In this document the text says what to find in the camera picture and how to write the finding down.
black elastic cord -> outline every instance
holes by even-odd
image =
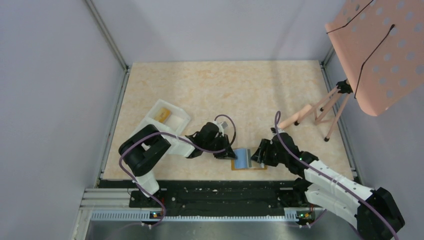
[[[347,25],[349,25],[351,22],[352,22],[352,20],[354,20],[360,13],[362,13],[362,11],[365,9],[365,8],[367,8],[371,3],[372,3],[373,1],[370,1],[366,6],[364,6],[350,21],[348,21],[345,25],[343,25],[343,26],[341,26],[341,27],[339,27],[339,28],[336,28],[336,29],[334,29],[334,30],[331,30],[331,31],[328,31],[327,32],[327,34],[329,34],[329,33],[332,33],[332,32],[334,32],[334,31],[336,31],[336,30],[339,30],[339,29],[342,29],[342,28],[344,28],[344,27],[346,27]]]
[[[363,61],[362,66],[360,66],[360,72],[359,72],[359,77],[358,77],[358,82],[356,84],[356,89],[355,89],[355,95],[354,98],[357,99],[357,92],[358,92],[358,87],[359,87],[359,81],[361,80],[361,75],[362,75],[362,70],[364,69],[364,65],[365,63],[368,61],[368,59],[371,58],[371,56],[374,54],[374,52],[380,47],[380,45],[384,42],[384,40],[386,40],[386,38],[389,36],[390,31],[395,27],[394,24],[392,24],[390,26],[390,29],[388,30],[387,34],[385,35],[385,37],[383,38],[383,40],[381,40],[381,42],[377,45],[377,47],[371,52],[371,54],[365,59],[365,61]]]

white polka dot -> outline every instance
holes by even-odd
[[[414,13],[413,12],[408,12],[408,14],[406,15],[406,17],[405,17],[405,20],[406,21],[409,21],[409,20],[411,20],[412,19],[412,17],[414,16]]]
[[[387,79],[385,77],[380,78],[378,81],[381,85],[385,84],[387,82]]]
[[[397,5],[396,5],[396,8],[397,9],[401,9],[401,8],[403,8],[405,6],[405,2],[404,1],[400,1]]]
[[[381,6],[381,7],[379,7],[378,9],[377,9],[377,11],[375,11],[375,14],[377,14],[377,15],[380,15],[380,14],[382,14],[383,13],[383,7]]]
[[[387,53],[386,55],[384,55],[384,61],[389,61],[390,58],[392,58],[392,54],[391,53]]]
[[[408,54],[406,55],[406,60],[411,61],[412,59],[414,59],[414,57],[415,57],[415,52],[410,51],[410,52],[408,52]]]
[[[391,31],[390,31],[390,36],[394,36],[398,33],[398,29],[396,27],[394,27]]]
[[[393,91],[392,90],[387,90],[386,92],[386,96],[390,99],[393,97]]]
[[[423,23],[419,22],[415,25],[415,27],[413,28],[413,31],[416,33],[421,32],[421,30],[423,30]]]
[[[402,39],[397,43],[397,47],[403,48],[403,47],[405,47],[406,44],[407,44],[407,41],[405,39]]]
[[[416,66],[415,72],[418,75],[424,74],[424,65],[418,65],[418,66]]]
[[[391,69],[390,69],[390,70],[391,70],[391,72],[392,72],[392,73],[394,73],[394,74],[395,74],[395,73],[399,72],[399,66],[398,66],[398,65],[393,66],[393,67],[391,67]]]
[[[383,25],[387,25],[390,23],[390,17],[386,17],[383,21]]]
[[[405,87],[407,84],[408,84],[408,80],[406,78],[402,78],[399,81],[399,86],[401,86],[401,87]]]

table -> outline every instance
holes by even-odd
[[[277,110],[281,120],[306,104],[318,102],[327,89],[318,61],[208,61],[134,63],[122,101],[103,179],[129,179],[118,166],[119,146],[158,99],[184,109],[191,122],[183,134],[199,131],[216,115],[235,122],[236,148],[258,147],[271,139]],[[329,142],[323,138],[329,124],[313,124],[313,117],[285,130],[300,150],[308,151],[336,172],[353,179],[340,131]],[[153,169],[160,180],[294,180],[284,165],[267,170],[231,170],[231,161],[212,154],[187,159],[166,155]]]

pink ironing board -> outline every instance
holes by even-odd
[[[378,116],[424,83],[424,0],[370,1],[346,0],[325,29],[330,32],[350,22],[328,36],[360,108]],[[363,62],[393,24],[363,66],[357,88]]]

gray floor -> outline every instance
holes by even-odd
[[[86,240],[359,240],[351,227],[327,212],[311,229],[284,226],[284,222],[164,222],[152,230],[138,225],[113,236],[128,224],[92,221]]]

